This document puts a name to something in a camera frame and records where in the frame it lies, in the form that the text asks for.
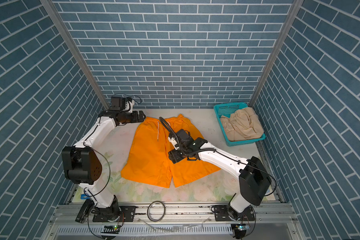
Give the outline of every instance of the aluminum frame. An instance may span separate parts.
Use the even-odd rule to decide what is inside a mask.
[[[71,51],[73,57],[76,59],[77,64],[79,65],[80,69],[83,71],[89,84],[91,84],[93,90],[95,91],[97,97],[99,98],[100,102],[103,104],[106,110],[109,109],[109,103],[107,102],[104,94],[102,93],[99,85],[97,84],[95,78],[92,75],[91,70],[89,69],[87,63],[85,62],[84,58],[82,57],[76,43],[73,41],[71,34],[68,31],[67,26],[64,24],[58,10],[56,9],[55,5],[53,4],[52,0],[40,0],[41,4],[43,5],[44,9],[48,13],[49,17],[51,18],[52,22],[54,23],[55,27],[59,31],[62,39],[66,43],[67,47]]]
[[[240,221],[228,220],[225,222],[216,222],[213,212],[211,211],[212,205],[225,205],[228,202],[169,202],[165,203],[166,214],[163,220],[158,223],[152,223],[147,217],[147,208],[150,203],[135,203],[135,202],[120,202],[121,206],[123,205],[134,205],[136,206],[135,218],[133,222],[125,222],[124,226],[128,227],[141,227],[142,224],[149,223],[153,227],[162,227],[166,226],[171,228],[175,226],[197,226],[197,227],[208,227],[208,226],[226,226],[231,223],[238,223]],[[81,204],[68,204],[68,205],[58,205],[47,230],[44,232],[44,235],[41,239],[44,240],[53,240],[59,232],[60,228],[77,228],[77,234],[81,234],[79,229],[83,228],[84,224],[75,222],[77,213],[81,208]],[[290,229],[291,236],[293,240],[303,240],[300,237],[300,232],[296,227],[298,220],[296,214],[293,211],[292,205],[290,203],[278,203],[278,202],[263,202],[260,206],[254,206],[256,212],[256,223],[287,223],[288,228]],[[161,214],[162,208],[152,208],[152,214]],[[89,217],[89,224],[92,227],[99,229],[103,228],[105,225],[100,222],[92,222],[92,214]],[[159,233],[158,235],[168,234],[166,232]]]
[[[271,54],[269,55],[268,61],[265,65],[264,70],[260,76],[260,79],[254,89],[254,92],[252,94],[250,102],[248,103],[248,107],[254,106],[254,103],[256,102],[256,99],[258,98],[260,91],[263,88],[265,81],[268,78],[269,72],[271,71],[273,64],[276,60],[276,57],[279,54],[280,49],[283,46],[285,39],[287,38],[288,32],[291,29],[292,23],[295,20],[303,1],[304,0],[294,0],[293,1],[292,6],[289,9],[287,18],[285,19],[285,22],[283,24],[283,27],[280,30],[279,36],[276,40],[276,43],[271,51]]]

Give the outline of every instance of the shorts waistband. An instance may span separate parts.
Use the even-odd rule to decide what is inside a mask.
[[[167,122],[181,121],[184,118],[182,114],[179,114],[177,117],[165,118]],[[160,122],[158,118],[146,117],[146,122]]]

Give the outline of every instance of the black joint module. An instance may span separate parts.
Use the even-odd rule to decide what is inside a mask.
[[[257,157],[248,160],[248,165],[240,172],[240,193],[252,205],[260,205],[271,185],[271,179],[266,172],[265,167]]]
[[[131,113],[128,113],[123,111],[104,110],[99,114],[99,117],[103,116],[113,118],[117,126],[126,123],[144,122],[146,118],[143,111],[132,111]]]
[[[99,179],[102,166],[96,153],[90,147],[64,147],[61,151],[62,163],[66,179],[75,184],[92,185]]]
[[[110,98],[109,111],[123,111],[125,109],[125,98],[112,96]]]
[[[179,144],[181,144],[183,149],[185,150],[186,154],[191,154],[192,152],[200,150],[200,147],[204,143],[208,142],[205,139],[202,139],[201,137],[198,137],[196,140],[193,140],[193,138],[190,136],[189,132],[187,133],[184,129],[180,129],[176,133],[176,135],[177,135],[178,140],[180,141],[180,143],[177,143],[175,147],[178,147]],[[172,133],[170,133],[169,137],[172,138],[172,137],[175,137],[175,136]],[[168,155],[169,155],[169,159],[174,164],[178,163],[179,161],[186,158],[185,154],[183,152],[181,152],[180,148],[177,149],[177,150],[173,149],[173,150],[169,151]],[[196,160],[200,160],[200,157],[196,153],[196,154],[188,155],[187,160],[188,161],[196,161]]]

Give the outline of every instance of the floral tablecloth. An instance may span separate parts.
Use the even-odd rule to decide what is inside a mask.
[[[106,152],[104,156],[111,165],[111,178],[108,190],[115,194],[119,202],[153,202],[156,200],[165,202],[207,202],[207,201],[229,201],[237,193],[238,180],[224,170],[219,170],[189,184],[175,187],[173,181],[169,188],[134,182],[121,177],[120,171],[124,167],[114,164],[113,154]],[[101,161],[103,165],[102,178],[108,180],[108,164]],[[84,201],[80,199],[83,194],[79,188],[74,196],[74,202]],[[275,200],[273,195],[264,197],[263,200]]]
[[[179,113],[185,114],[187,118],[191,119],[192,123],[199,129],[203,136],[209,141],[212,141],[212,144],[216,147],[246,158],[250,158],[251,156],[259,157],[255,144],[252,146],[250,144],[235,147],[226,146],[212,109],[197,109],[195,112],[193,112],[193,109],[188,109],[179,113],[175,113],[175,111],[178,110],[144,110],[147,116],[156,118],[158,118],[158,116],[163,116],[164,118],[177,116]],[[107,189],[117,196],[119,202],[152,202],[155,200],[165,202],[229,201],[232,196],[239,191],[239,183],[235,177],[223,170],[219,170],[177,188],[175,188],[173,182],[171,182],[169,188],[163,188],[122,178],[120,171],[127,163],[129,149],[138,125],[139,123],[133,123],[116,127],[107,135],[101,146],[96,147],[96,150],[101,152],[110,163],[111,177]],[[102,163],[102,178],[104,182],[106,182],[109,175],[108,164],[100,154],[97,154],[97,157]],[[84,200],[80,199],[81,194],[83,194],[83,190],[79,188],[75,193],[73,202],[83,202]],[[270,195],[265,197],[264,200],[275,200],[275,198],[274,195]]]

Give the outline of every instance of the vent grille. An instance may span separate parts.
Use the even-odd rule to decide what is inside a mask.
[[[183,234],[232,234],[230,224],[185,224],[185,225],[170,225],[170,224],[155,224],[151,228],[145,224],[124,225],[120,228],[118,234],[108,233],[111,230],[104,228],[105,225],[98,225],[91,227],[93,233],[103,236],[157,236],[157,235],[183,235]],[[58,235],[91,235],[88,226],[65,225],[60,226]]]

